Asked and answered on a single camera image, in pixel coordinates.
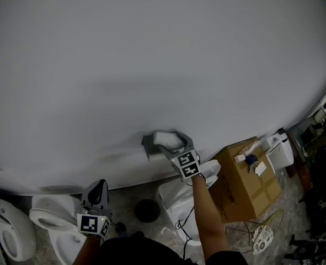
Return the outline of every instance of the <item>cardboard box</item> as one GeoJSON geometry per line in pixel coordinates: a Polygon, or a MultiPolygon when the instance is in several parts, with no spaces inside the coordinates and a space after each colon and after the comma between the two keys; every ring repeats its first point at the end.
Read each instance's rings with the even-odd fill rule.
{"type": "Polygon", "coordinates": [[[213,158],[218,160],[221,169],[210,192],[223,222],[255,219],[281,194],[269,161],[260,147],[252,152],[257,156],[258,163],[263,161],[267,167],[260,177],[254,172],[248,172],[246,162],[235,163],[234,157],[256,140],[254,137],[225,147],[213,158]]]}

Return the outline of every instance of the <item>forearm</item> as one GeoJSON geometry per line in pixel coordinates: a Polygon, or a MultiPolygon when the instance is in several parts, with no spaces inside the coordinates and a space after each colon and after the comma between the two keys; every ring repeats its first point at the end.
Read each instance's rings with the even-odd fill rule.
{"type": "Polygon", "coordinates": [[[79,251],[73,265],[87,265],[97,256],[100,249],[100,239],[96,237],[87,237],[84,245],[79,251]]]}
{"type": "Polygon", "coordinates": [[[196,224],[202,243],[205,260],[218,251],[228,250],[222,219],[216,208],[205,180],[193,176],[193,191],[196,224]]]}

